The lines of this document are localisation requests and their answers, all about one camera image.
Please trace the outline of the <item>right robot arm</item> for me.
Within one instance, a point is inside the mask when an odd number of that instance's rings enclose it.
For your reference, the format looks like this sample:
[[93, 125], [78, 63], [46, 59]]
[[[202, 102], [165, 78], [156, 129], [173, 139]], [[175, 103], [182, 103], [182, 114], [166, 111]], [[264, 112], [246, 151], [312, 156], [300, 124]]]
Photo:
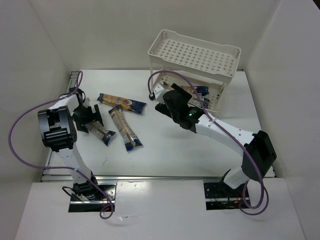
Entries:
[[153, 95], [158, 104], [155, 109], [171, 118], [185, 130], [207, 136], [234, 150], [242, 157], [241, 166], [228, 170], [222, 182], [236, 189], [250, 181], [259, 181], [277, 158], [269, 135], [259, 130], [246, 131], [225, 123], [202, 108], [189, 106], [191, 95], [176, 84], [168, 90], [156, 84]]

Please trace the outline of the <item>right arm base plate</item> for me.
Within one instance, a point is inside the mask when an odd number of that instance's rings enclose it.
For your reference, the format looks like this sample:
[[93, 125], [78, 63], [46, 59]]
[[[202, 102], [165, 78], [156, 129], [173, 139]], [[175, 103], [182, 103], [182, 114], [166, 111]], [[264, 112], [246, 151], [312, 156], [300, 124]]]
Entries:
[[232, 189], [222, 182], [204, 182], [203, 188], [207, 211], [239, 209], [244, 199], [244, 184]]

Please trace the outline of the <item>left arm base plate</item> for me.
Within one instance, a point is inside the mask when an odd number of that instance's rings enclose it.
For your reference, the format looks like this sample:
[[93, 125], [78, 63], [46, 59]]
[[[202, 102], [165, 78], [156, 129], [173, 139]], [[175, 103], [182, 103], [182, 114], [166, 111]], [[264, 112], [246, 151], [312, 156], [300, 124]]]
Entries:
[[[113, 207], [115, 207], [116, 184], [100, 184], [99, 187], [106, 195], [108, 195]], [[70, 187], [64, 186], [63, 190], [69, 196], [69, 213], [94, 213], [99, 212], [102, 208], [105, 208], [106, 212], [111, 211], [109, 201], [100, 192], [87, 198], [83, 194], [76, 194]]]

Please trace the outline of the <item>spaghetti bag yellow front top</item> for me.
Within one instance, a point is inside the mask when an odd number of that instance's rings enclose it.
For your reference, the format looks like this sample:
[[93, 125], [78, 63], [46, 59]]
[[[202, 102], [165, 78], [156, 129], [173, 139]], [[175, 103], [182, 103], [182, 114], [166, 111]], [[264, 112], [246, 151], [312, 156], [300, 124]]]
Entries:
[[147, 103], [145, 102], [105, 93], [100, 93], [97, 98], [97, 101], [111, 107], [120, 105], [122, 109], [124, 109], [125, 111], [135, 113], [138, 115], [143, 114], [144, 109], [147, 106]]

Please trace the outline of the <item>spaghetti bag yellow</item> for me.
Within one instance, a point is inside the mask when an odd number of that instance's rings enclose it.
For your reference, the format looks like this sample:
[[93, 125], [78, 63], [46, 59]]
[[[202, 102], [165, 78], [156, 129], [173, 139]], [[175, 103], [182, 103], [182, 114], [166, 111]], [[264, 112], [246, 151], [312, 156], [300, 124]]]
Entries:
[[200, 85], [194, 86], [194, 89], [191, 86], [180, 85], [179, 87], [191, 95], [198, 93], [200, 96], [206, 96], [209, 94], [209, 87], [208, 86], [200, 86]]
[[97, 101], [111, 107], [120, 105], [122, 109], [124, 109], [125, 111], [135, 113], [138, 115], [143, 114], [144, 109], [147, 106], [147, 103], [145, 102], [105, 93], [100, 93], [97, 98]]

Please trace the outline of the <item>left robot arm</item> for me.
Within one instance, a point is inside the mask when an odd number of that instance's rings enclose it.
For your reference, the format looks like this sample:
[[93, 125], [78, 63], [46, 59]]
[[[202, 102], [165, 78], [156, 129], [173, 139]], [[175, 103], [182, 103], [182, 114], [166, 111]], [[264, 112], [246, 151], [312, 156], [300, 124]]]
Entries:
[[37, 118], [44, 146], [55, 152], [70, 170], [73, 192], [90, 201], [99, 199], [96, 177], [84, 163], [76, 145], [78, 131], [88, 134], [86, 125], [103, 124], [98, 105], [91, 106], [81, 89], [71, 87], [53, 106], [40, 110]]

